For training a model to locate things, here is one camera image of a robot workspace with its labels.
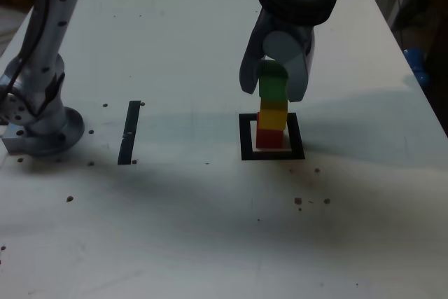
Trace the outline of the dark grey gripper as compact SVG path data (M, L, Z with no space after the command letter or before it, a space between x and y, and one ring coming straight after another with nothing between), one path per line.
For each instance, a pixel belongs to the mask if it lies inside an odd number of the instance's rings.
M266 55L279 63L287 73L288 100L301 102L309 82L305 51L310 51L313 47L313 26L296 26L267 11L260 11L241 61L241 89L249 94L254 93L258 82L258 64Z

